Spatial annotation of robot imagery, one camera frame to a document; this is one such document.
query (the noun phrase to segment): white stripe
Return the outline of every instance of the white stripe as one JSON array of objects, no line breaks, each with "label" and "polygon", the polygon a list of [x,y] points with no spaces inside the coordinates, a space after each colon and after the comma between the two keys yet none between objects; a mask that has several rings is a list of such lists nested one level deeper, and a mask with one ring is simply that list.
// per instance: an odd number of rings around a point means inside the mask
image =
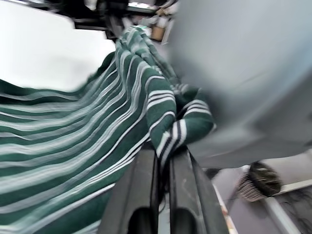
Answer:
[{"label": "white stripe", "polygon": [[172,115],[175,117],[175,113],[173,111],[165,112],[157,121],[151,124],[149,131],[151,132],[156,127],[156,125],[158,125],[167,115]]},{"label": "white stripe", "polygon": [[28,95],[23,95],[23,96],[16,96],[16,95],[10,95],[10,94],[0,94],[0,97],[4,98],[11,98],[15,100],[21,100],[21,101],[33,101],[39,98],[45,98],[45,97],[58,97],[58,98],[64,98],[67,100],[72,100],[76,101],[78,100],[78,97],[76,95],[63,95],[59,93],[54,93],[51,91],[41,91],[40,93],[33,93],[33,94],[28,94]]},{"label": "white stripe", "polygon": [[167,131],[162,134],[160,143],[159,143],[159,145],[158,145],[158,147],[156,149],[156,154],[157,154],[158,157],[160,156],[162,149],[165,147],[165,144],[166,144],[167,139],[169,137],[170,137],[170,133],[168,133]]},{"label": "white stripe", "polygon": [[155,105],[160,104],[160,103],[165,102],[165,101],[173,101],[174,104],[176,103],[175,98],[173,96],[163,97],[162,99],[154,100],[154,101],[151,101],[150,103],[148,103],[147,110],[150,109],[152,106],[155,106]]},{"label": "white stripe", "polygon": [[148,98],[151,98],[154,95],[159,95],[159,94],[172,94],[172,95],[174,95],[174,93],[171,90],[154,90],[148,94]]},{"label": "white stripe", "polygon": [[173,94],[161,94],[161,95],[149,97],[148,102],[151,102],[151,101],[159,99],[159,98],[165,98],[165,97],[173,97],[173,99],[175,98]]},{"label": "white stripe", "polygon": [[176,146],[177,148],[184,143],[184,141],[186,139],[186,134],[187,134],[185,119],[179,120],[179,123],[180,123],[181,136],[180,136],[180,141]]},{"label": "white stripe", "polygon": [[182,111],[185,110],[186,108],[188,108],[189,106],[193,105],[193,104],[200,104],[206,108],[208,108],[208,105],[207,103],[201,101],[201,100],[198,100],[198,99],[195,99],[193,101],[190,101],[189,103],[187,103],[183,108],[182,108]]},{"label": "white stripe", "polygon": [[187,109],[189,110],[189,109],[194,108],[194,107],[198,107],[199,109],[208,110],[208,107],[207,107],[207,106],[204,106],[204,105],[202,105],[202,104],[196,104],[196,103],[190,105]]},{"label": "white stripe", "polygon": [[162,155],[161,158],[161,162],[160,162],[160,171],[162,172],[165,166],[165,163],[167,161],[168,155],[170,153],[170,151],[172,150],[173,145],[179,140],[178,139],[178,127],[177,127],[177,123],[173,123],[172,126],[172,136],[171,136],[171,141],[168,145],[168,147],[165,149],[164,154]]},{"label": "white stripe", "polygon": [[190,113],[193,113],[193,112],[196,112],[196,113],[204,113],[204,114],[208,114],[208,115],[211,115],[211,113],[207,110],[203,110],[203,109],[198,109],[198,108],[192,108],[190,109],[189,111],[185,112],[184,116],[190,114]]}]

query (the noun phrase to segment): gray floor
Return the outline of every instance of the gray floor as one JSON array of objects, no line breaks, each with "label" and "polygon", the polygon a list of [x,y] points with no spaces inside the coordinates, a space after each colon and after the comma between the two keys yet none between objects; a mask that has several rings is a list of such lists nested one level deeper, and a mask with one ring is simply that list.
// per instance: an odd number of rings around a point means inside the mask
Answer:
[{"label": "gray floor", "polygon": [[[288,158],[268,159],[265,163],[278,171],[284,184],[312,179],[310,152]],[[261,201],[249,203],[237,195],[233,195],[241,174],[240,168],[225,169],[214,179],[214,184],[229,210],[238,233],[282,234]]]}]

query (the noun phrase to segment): striped towel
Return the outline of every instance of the striped towel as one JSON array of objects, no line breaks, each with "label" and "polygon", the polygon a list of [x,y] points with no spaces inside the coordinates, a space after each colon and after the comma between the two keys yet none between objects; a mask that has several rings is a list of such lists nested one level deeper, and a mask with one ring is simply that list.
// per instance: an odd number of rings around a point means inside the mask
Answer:
[{"label": "striped towel", "polygon": [[180,84],[131,27],[75,92],[0,80],[0,233],[96,232],[110,192],[150,139],[161,170],[213,121],[200,90]]}]

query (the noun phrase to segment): fabric fold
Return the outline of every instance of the fabric fold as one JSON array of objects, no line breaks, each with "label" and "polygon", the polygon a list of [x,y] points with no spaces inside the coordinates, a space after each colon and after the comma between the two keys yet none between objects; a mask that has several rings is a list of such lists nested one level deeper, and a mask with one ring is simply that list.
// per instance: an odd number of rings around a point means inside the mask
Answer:
[{"label": "fabric fold", "polygon": [[214,126],[201,90],[136,27],[74,92],[0,84],[0,233],[93,230],[144,142],[163,170]]}]

